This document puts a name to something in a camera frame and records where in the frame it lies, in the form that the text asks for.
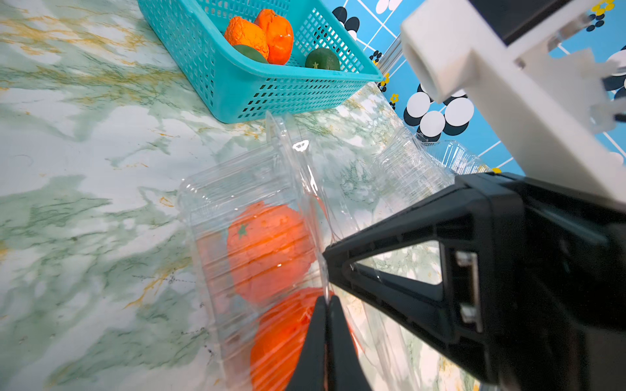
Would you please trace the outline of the green fruit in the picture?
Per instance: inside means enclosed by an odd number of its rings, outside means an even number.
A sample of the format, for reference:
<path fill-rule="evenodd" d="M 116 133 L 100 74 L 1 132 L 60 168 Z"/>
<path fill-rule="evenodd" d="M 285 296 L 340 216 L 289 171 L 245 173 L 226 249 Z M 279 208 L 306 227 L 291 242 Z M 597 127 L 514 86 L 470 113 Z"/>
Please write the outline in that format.
<path fill-rule="evenodd" d="M 263 56 L 263 54 L 260 51 L 257 51 L 256 49 L 254 49 L 253 47 L 249 47 L 246 45 L 235 45 L 233 48 L 237 50 L 238 52 L 240 52 L 241 55 L 244 55 L 245 57 L 251 60 L 254 60 L 262 64 L 267 64 L 267 60 Z"/>
<path fill-rule="evenodd" d="M 333 50 L 319 47 L 308 54 L 305 60 L 306 68 L 340 71 L 341 63 Z"/>

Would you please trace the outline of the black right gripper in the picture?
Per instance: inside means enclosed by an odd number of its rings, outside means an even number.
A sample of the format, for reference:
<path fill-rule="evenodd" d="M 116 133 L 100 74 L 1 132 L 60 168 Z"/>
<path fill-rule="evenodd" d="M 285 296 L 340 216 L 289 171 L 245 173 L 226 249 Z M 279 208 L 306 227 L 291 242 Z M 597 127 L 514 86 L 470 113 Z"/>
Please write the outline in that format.
<path fill-rule="evenodd" d="M 625 205 L 513 174 L 470 174 L 477 322 L 452 360 L 504 390 L 625 387 Z"/>

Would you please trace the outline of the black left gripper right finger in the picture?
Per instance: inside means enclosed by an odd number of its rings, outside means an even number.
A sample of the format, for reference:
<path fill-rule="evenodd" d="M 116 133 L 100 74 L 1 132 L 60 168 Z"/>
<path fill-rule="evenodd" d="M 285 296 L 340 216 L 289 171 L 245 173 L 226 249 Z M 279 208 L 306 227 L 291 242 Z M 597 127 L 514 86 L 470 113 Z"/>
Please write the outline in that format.
<path fill-rule="evenodd" d="M 358 359 L 339 297 L 332 296 L 327 310 L 327 377 L 329 390 L 370 391 Z"/>

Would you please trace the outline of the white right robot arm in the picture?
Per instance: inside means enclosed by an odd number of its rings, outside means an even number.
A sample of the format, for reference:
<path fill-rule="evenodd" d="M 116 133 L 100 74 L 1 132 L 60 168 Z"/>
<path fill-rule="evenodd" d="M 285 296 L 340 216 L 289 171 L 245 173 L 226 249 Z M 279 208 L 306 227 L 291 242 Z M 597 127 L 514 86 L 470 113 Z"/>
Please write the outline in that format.
<path fill-rule="evenodd" d="M 331 283 L 503 390 L 625 387 L 625 119 L 615 62 L 549 52 L 590 1 L 426 1 L 404 57 L 438 102 L 464 91 L 523 175 L 468 174 L 324 251 Z"/>

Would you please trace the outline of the orange fruit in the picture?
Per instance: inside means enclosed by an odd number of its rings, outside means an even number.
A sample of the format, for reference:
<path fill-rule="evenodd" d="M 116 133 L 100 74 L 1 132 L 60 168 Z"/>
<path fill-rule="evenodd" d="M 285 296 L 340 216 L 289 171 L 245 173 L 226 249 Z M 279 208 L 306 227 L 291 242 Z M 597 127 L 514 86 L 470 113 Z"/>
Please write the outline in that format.
<path fill-rule="evenodd" d="M 235 16 L 230 19 L 225 39 L 233 47 L 246 46 L 256 50 L 264 60 L 269 56 L 269 46 L 264 31 L 248 20 Z"/>
<path fill-rule="evenodd" d="M 290 22 L 275 11 L 264 9 L 258 14 L 255 24 L 266 34 L 269 49 L 267 61 L 272 65 L 286 65 L 292 55 L 294 44 Z"/>
<path fill-rule="evenodd" d="M 303 280 L 316 260 L 305 220 L 288 205 L 250 205 L 228 228 L 236 292 L 261 305 Z"/>
<path fill-rule="evenodd" d="M 330 297 L 320 288 L 303 288 L 280 301 L 264 314 L 250 353 L 250 381 L 253 390 L 285 390 L 298 364 L 318 297 Z M 328 351 L 326 341 L 325 390 Z"/>

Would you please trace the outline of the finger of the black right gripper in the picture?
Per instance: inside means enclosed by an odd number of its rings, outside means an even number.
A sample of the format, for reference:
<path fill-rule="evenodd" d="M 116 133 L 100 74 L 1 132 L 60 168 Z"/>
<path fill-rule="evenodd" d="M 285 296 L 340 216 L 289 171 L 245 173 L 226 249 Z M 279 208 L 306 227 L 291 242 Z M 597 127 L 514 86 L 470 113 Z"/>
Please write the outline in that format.
<path fill-rule="evenodd" d="M 482 197 L 447 189 L 324 251 L 331 283 L 440 352 L 482 349 Z"/>

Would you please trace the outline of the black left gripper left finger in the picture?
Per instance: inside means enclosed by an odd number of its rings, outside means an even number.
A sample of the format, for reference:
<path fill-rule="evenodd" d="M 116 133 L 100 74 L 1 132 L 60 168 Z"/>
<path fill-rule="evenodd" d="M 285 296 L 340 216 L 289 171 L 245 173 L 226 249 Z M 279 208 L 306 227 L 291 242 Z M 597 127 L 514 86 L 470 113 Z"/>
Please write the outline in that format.
<path fill-rule="evenodd" d="M 318 297 L 306 340 L 286 391 L 325 390 L 327 304 Z"/>

